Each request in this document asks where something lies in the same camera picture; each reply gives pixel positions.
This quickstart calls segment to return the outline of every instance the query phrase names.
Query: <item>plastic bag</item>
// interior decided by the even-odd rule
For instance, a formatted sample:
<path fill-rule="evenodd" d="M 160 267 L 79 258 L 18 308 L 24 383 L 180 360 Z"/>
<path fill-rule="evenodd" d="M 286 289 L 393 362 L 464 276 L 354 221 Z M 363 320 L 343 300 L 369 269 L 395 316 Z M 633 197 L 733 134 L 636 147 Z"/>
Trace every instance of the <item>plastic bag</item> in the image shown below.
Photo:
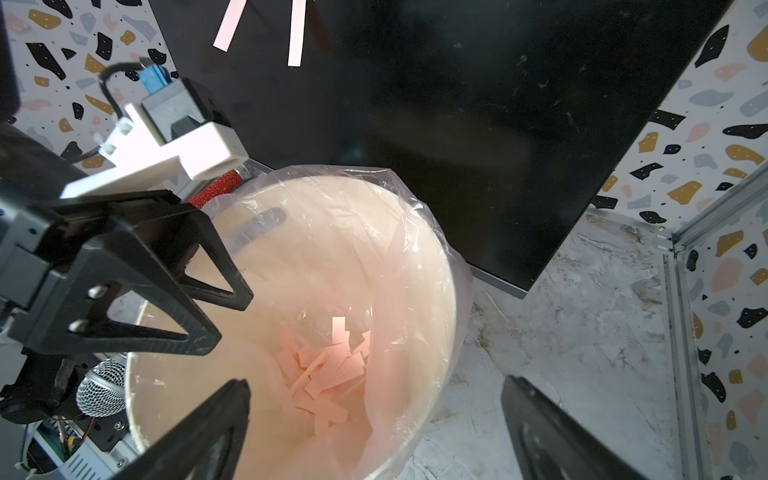
<path fill-rule="evenodd" d="M 253 302 L 244 312 L 200 304 L 223 336 L 208 356 L 129 356 L 128 413 L 141 447 L 228 379 L 245 378 L 250 423 L 236 478 L 394 478 L 455 366 L 472 304 L 469 268 L 427 206 L 391 170 L 298 166 L 203 210 Z M 187 274 L 227 288 L 202 251 Z M 348 420 L 315 435 L 311 414 L 286 408 L 290 383 L 275 355 L 284 332 L 328 346 L 333 316 L 346 318 L 352 348 L 370 330 L 370 351 L 364 383 L 333 390 Z M 140 323 L 179 331 L 153 306 Z"/>

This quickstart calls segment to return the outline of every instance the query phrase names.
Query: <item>white floor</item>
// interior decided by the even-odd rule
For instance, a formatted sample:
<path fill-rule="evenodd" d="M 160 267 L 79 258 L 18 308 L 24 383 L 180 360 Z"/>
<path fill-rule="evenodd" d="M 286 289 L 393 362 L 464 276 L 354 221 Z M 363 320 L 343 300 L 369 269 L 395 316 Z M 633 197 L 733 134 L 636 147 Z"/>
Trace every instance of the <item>white floor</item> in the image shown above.
<path fill-rule="evenodd" d="M 499 404 L 507 374 L 649 479 L 673 478 L 660 264 L 650 234 L 587 215 L 524 300 L 476 280 L 462 356 L 399 479 L 520 478 Z"/>

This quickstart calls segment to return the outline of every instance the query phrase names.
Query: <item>black cable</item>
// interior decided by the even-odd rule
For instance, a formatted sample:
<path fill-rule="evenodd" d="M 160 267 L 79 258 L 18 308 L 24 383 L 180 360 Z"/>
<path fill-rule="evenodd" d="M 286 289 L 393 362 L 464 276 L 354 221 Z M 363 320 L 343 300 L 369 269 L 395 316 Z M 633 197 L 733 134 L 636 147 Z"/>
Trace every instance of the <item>black cable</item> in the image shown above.
<path fill-rule="evenodd" d="M 29 468 L 27 468 L 27 466 L 24 465 L 24 444 L 27 442 L 27 429 L 28 428 L 29 428 L 29 425 L 24 425 L 24 435 L 22 435 L 22 448 L 21 448 L 21 451 L 18 453 L 18 463 L 27 472 L 29 472 Z"/>
<path fill-rule="evenodd" d="M 98 154 L 99 146 L 90 149 L 89 151 L 85 152 L 84 154 L 79 154 L 75 158 L 70 158 L 69 160 L 66 160 L 68 164 L 76 164 L 77 162 L 82 162 L 83 160 L 87 160 L 88 158 L 93 157 L 94 155 Z"/>
<path fill-rule="evenodd" d="M 132 61 L 116 63 L 109 65 L 98 75 L 98 85 L 101 88 L 101 93 L 104 94 L 104 96 L 107 98 L 109 105 L 111 105 L 114 109 L 114 113 L 118 114 L 118 120 L 124 116 L 123 111 L 120 109 L 120 105 L 118 105 L 118 103 L 114 101 L 114 98 L 112 98 L 112 94 L 109 93 L 109 90 L 107 89 L 107 82 L 109 81 L 109 77 L 118 73 L 119 71 L 131 70 L 144 70 L 144 66 L 140 63 L 134 63 Z"/>

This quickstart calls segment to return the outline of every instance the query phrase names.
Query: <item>terrazzo wallpaper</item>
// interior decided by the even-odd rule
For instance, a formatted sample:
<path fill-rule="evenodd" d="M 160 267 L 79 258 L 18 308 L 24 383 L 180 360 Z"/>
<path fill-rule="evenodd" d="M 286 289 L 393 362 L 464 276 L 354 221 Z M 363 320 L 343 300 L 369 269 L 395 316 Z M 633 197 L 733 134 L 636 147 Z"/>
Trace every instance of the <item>terrazzo wallpaper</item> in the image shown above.
<path fill-rule="evenodd" d="M 768 156 L 768 2 L 735 0 L 593 205 L 674 232 Z"/>
<path fill-rule="evenodd" d="M 768 200 L 693 248 L 686 269 L 713 477 L 768 478 Z"/>
<path fill-rule="evenodd" d="M 12 123 L 65 159 L 114 128 L 97 83 L 104 67 L 150 57 L 178 76 L 147 0 L 2 0 L 2 10 L 22 100 Z M 148 95 L 136 72 L 113 75 L 109 88 L 119 104 Z M 111 164 L 97 155 L 78 166 L 93 174 Z"/>

